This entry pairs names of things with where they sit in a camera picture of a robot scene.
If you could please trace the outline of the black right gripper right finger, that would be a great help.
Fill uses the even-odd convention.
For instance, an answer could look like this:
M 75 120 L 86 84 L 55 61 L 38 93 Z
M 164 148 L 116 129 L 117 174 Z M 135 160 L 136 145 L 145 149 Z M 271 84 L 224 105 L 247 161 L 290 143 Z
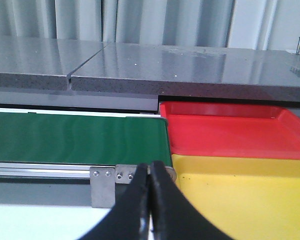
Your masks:
M 156 240 L 230 240 L 186 199 L 161 161 L 150 165 L 153 235 Z

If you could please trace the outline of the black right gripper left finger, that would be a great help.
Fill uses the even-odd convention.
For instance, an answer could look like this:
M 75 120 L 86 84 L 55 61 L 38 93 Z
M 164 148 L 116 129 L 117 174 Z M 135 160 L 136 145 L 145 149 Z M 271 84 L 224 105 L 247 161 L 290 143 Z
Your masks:
M 124 194 L 81 240 L 147 240 L 149 237 L 148 165 L 141 163 Z

